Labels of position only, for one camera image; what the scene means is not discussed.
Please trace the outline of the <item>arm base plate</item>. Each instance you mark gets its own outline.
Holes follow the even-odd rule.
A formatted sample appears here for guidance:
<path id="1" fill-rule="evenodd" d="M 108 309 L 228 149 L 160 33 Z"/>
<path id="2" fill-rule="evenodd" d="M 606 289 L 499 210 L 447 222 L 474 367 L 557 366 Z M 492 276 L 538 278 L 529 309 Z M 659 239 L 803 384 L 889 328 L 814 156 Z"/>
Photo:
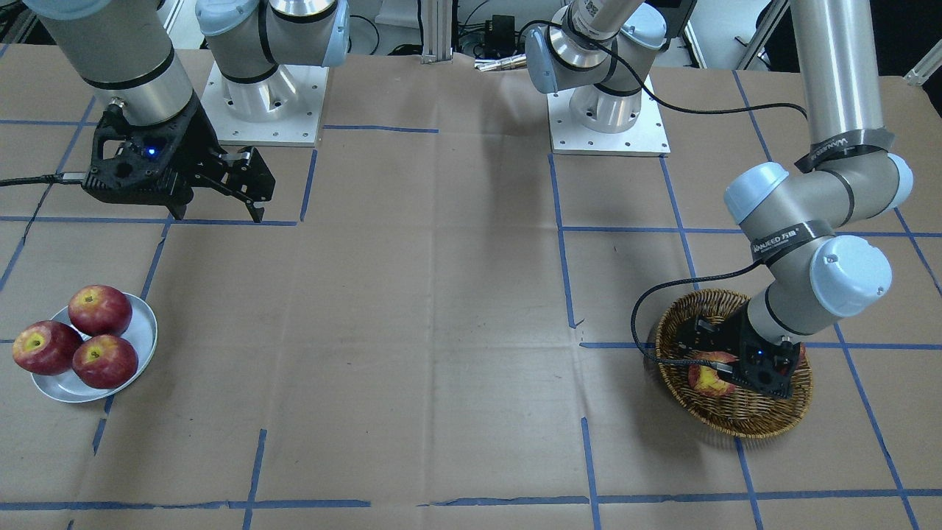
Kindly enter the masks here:
<path id="1" fill-rule="evenodd" d="M 268 79 L 240 84 L 213 64 L 201 102 L 222 145 L 315 147 L 329 73 L 280 65 Z"/>
<path id="2" fill-rule="evenodd" d="M 659 105 L 643 90 L 618 97 L 583 86 L 549 94 L 546 100 L 555 154 L 659 157 L 670 153 Z"/>

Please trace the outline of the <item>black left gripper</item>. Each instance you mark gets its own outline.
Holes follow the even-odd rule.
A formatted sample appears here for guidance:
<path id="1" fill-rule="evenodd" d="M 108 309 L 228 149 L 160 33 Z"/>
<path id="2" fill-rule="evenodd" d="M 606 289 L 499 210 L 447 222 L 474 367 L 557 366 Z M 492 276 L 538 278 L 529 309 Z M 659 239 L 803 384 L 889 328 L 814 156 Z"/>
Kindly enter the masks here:
<path id="1" fill-rule="evenodd" d="M 749 302 L 741 303 L 719 322 L 710 321 L 709 315 L 696 311 L 684 319 L 676 333 L 676 348 L 681 356 L 693 352 L 723 352 L 734 360 L 756 349 L 756 332 L 747 316 Z"/>

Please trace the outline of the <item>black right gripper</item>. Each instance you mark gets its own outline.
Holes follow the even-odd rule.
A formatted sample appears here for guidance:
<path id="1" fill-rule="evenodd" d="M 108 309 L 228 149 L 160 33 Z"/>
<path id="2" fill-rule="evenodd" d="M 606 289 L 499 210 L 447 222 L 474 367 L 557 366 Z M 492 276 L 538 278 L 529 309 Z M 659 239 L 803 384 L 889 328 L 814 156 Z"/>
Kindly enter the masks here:
<path id="1" fill-rule="evenodd" d="M 169 195 L 169 214 L 183 220 L 193 200 L 192 185 L 212 188 L 245 202 L 250 218 L 262 224 L 265 202 L 272 200 L 275 178 L 262 154 L 253 146 L 235 153 L 222 149 L 201 101 L 192 99 L 179 115 L 185 130 L 174 149 L 174 170 L 187 184 L 178 184 Z"/>

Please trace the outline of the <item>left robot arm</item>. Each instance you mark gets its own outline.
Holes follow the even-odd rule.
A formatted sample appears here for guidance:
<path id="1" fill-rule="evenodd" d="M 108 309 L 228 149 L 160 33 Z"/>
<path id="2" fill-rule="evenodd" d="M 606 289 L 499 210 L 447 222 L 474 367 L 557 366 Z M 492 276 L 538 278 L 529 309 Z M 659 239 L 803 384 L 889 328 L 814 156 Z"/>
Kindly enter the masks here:
<path id="1" fill-rule="evenodd" d="M 884 254 L 835 229 L 892 211 L 914 183 L 890 150 L 869 3 L 794 1 L 791 11 L 810 150 L 796 162 L 797 174 L 767 162 L 724 194 L 754 265 L 767 267 L 773 282 L 719 325 L 697 322 L 687 343 L 728 351 L 738 367 L 795 358 L 805 336 L 858 315 L 888 291 Z M 650 94 L 645 74 L 664 27 L 642 1 L 573 1 L 552 21 L 524 27 L 529 76 L 541 93 L 572 88 L 570 105 L 583 127 L 621 133 Z"/>

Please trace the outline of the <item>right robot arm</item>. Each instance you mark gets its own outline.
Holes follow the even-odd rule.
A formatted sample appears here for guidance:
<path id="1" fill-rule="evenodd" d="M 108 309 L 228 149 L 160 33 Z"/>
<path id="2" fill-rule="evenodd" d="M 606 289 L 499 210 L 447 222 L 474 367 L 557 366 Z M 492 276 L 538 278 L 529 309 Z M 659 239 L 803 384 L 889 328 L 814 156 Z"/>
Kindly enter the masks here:
<path id="1" fill-rule="evenodd" d="M 174 40 L 161 21 L 161 1 L 27 1 L 73 67 L 104 105 L 92 135 L 87 168 L 7 179 L 79 185 L 116 205 L 151 205 L 185 217 L 195 190 L 232 197 L 256 224 L 272 201 L 276 181 L 245 134 L 240 148 L 206 110 Z M 196 1 L 199 33 L 221 77 L 218 101 L 236 123 L 283 123 L 306 113 L 292 68 L 336 67 L 349 41 L 347 1 Z"/>

